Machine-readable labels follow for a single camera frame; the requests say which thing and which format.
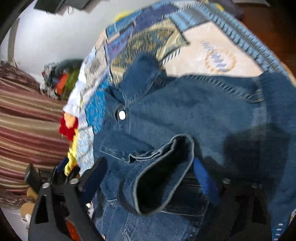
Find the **red fabric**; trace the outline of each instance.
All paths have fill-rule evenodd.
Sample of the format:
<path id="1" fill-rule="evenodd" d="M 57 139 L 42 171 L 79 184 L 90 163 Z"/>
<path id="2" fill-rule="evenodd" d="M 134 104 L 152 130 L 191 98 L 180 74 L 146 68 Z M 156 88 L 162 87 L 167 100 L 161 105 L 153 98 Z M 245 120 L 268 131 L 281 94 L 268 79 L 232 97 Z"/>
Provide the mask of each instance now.
<path id="1" fill-rule="evenodd" d="M 59 132 L 60 134 L 63 134 L 65 135 L 69 141 L 72 141 L 73 140 L 73 136 L 75 135 L 75 129 L 78 127 L 78 119 L 75 118 L 75 123 L 74 123 L 74 126 L 70 129 L 68 129 L 66 127 L 66 122 L 65 122 L 65 119 L 64 119 L 64 116 L 63 118 L 61 119 L 61 127 L 59 128 Z"/>

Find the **metal screw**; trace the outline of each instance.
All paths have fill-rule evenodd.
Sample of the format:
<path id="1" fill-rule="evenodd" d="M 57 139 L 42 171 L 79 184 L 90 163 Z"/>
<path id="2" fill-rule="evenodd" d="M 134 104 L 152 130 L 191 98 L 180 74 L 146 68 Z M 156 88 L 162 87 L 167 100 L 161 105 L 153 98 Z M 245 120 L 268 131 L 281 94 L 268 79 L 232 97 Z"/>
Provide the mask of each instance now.
<path id="1" fill-rule="evenodd" d="M 44 183 L 43 185 L 42 185 L 42 188 L 48 188 L 50 186 L 50 183 Z"/>
<path id="2" fill-rule="evenodd" d="M 69 183 L 70 183 L 71 185 L 76 184 L 76 183 L 79 183 L 79 179 L 78 179 L 78 178 L 73 178 L 73 179 L 71 179 L 71 180 L 69 181 Z"/>
<path id="3" fill-rule="evenodd" d="M 230 184 L 230 180 L 228 178 L 223 178 L 222 182 L 225 184 Z"/>

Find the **white button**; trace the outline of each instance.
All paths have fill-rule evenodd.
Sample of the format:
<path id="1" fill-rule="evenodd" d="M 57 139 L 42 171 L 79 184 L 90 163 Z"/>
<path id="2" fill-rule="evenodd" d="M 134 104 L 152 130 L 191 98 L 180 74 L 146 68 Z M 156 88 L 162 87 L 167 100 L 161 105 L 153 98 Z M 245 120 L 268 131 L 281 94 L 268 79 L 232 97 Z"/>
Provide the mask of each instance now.
<path id="1" fill-rule="evenodd" d="M 121 110 L 118 115 L 119 119 L 121 119 L 122 121 L 126 118 L 126 113 L 123 110 Z"/>

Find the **denim sleeve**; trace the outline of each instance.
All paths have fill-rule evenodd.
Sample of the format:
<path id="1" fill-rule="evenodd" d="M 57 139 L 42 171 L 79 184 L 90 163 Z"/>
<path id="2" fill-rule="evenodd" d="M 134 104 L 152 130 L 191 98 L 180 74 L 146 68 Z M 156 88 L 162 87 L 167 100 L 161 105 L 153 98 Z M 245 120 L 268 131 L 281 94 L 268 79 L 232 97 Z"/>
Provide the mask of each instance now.
<path id="1" fill-rule="evenodd" d="M 157 150 L 130 155 L 134 165 L 119 185 L 121 206 L 137 215 L 161 211 L 190 168 L 193 150 L 192 138 L 180 134 Z"/>

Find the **wooden floor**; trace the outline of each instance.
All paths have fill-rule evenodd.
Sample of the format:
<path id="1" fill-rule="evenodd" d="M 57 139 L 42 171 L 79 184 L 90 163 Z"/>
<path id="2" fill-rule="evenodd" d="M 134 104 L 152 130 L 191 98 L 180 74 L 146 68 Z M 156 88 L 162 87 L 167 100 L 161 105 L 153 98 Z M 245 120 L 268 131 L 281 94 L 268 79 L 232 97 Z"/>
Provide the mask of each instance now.
<path id="1" fill-rule="evenodd" d="M 238 4 L 245 17 L 242 22 L 255 34 L 296 76 L 296 27 L 283 17 L 278 9 L 263 4 Z"/>

